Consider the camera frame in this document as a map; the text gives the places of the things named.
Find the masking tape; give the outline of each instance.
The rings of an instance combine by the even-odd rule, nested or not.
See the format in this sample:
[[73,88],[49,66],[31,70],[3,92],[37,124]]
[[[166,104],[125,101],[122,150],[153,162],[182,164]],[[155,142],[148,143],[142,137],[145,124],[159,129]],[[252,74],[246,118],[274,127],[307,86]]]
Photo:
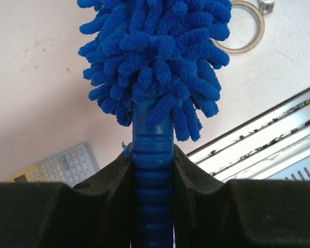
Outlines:
[[238,0],[231,1],[231,3],[232,3],[232,7],[246,10],[254,17],[257,23],[256,34],[251,42],[249,42],[244,47],[238,48],[238,49],[226,48],[223,45],[219,44],[218,41],[216,40],[212,40],[212,41],[218,48],[225,51],[226,53],[230,53],[230,54],[246,53],[246,52],[249,52],[251,49],[253,49],[255,46],[257,46],[260,43],[261,39],[263,38],[264,32],[265,32],[265,21],[264,21],[263,15],[261,14],[261,12],[258,10],[258,8],[255,5],[249,2],[246,2],[246,1],[238,1]]

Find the blue duster handle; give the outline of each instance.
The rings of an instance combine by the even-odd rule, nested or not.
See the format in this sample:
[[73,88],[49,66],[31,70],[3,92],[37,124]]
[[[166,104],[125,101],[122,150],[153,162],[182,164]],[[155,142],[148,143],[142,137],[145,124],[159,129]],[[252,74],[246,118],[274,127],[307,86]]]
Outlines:
[[156,103],[133,106],[133,248],[173,247],[173,124],[170,113],[156,126],[145,124]]

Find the calculator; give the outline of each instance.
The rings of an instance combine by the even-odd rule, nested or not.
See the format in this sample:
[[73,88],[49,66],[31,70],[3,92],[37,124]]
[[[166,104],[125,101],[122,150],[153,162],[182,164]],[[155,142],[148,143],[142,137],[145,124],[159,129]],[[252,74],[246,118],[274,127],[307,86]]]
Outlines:
[[98,171],[89,144],[83,142],[14,174],[6,181],[64,182],[73,187]]

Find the white desk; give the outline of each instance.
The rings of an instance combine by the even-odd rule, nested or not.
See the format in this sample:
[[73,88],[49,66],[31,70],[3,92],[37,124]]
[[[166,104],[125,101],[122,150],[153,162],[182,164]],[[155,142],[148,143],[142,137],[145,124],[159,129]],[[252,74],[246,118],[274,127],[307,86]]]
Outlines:
[[[72,0],[0,0],[0,180],[82,141],[103,167],[131,141],[87,98],[76,53],[91,37],[78,28],[94,16]],[[186,153],[310,86],[310,0],[278,0],[260,45],[218,77],[220,113],[200,115],[202,139],[178,144]]]

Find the black plastic object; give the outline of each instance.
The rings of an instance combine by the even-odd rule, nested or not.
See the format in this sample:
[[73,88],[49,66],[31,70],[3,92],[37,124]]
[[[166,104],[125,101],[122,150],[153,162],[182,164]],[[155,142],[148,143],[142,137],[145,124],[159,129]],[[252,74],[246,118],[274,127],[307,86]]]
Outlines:
[[310,247],[310,182],[217,181],[175,147],[176,248]]
[[[310,247],[310,182],[217,181],[175,146],[176,248]],[[74,189],[0,183],[0,248],[128,248],[131,160]]]
[[75,189],[0,183],[0,248],[130,247],[131,178],[122,153]]

